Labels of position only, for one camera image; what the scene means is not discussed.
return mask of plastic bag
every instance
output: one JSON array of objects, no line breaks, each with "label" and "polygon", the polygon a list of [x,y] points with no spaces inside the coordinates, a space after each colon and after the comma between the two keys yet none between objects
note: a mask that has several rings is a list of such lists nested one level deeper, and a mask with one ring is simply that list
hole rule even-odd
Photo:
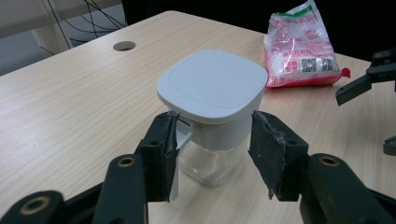
[{"label": "plastic bag", "polygon": [[338,68],[332,44],[313,0],[273,13],[264,36],[266,87],[332,85],[349,70]]}]

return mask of light wood surface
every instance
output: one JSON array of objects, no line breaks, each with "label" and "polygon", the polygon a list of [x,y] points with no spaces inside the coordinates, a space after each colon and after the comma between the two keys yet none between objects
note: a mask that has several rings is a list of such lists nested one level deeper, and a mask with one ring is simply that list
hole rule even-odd
[{"label": "light wood surface", "polygon": [[[22,197],[59,190],[67,199],[102,182],[112,159],[133,153],[166,106],[156,81],[201,49],[221,49],[264,65],[263,34],[167,11],[0,77],[0,216]],[[134,49],[116,51],[121,41]],[[396,197],[396,157],[382,152],[396,135],[394,82],[338,106],[336,91],[368,62],[337,54],[352,78],[333,86],[264,91],[261,111],[282,119],[308,153],[343,159],[370,189]],[[150,203],[149,223],[302,223],[299,202],[269,200],[246,153],[230,181],[205,187],[179,171],[179,196]]]}]

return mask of qr code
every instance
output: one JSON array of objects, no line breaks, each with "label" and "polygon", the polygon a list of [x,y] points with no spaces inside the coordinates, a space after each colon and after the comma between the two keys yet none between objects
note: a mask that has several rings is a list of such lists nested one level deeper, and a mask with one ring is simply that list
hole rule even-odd
[{"label": "qr code", "polygon": [[332,60],[331,59],[322,59],[322,72],[332,71]]},{"label": "qr code", "polygon": [[317,60],[316,59],[301,59],[303,68],[302,73],[317,72]]}]

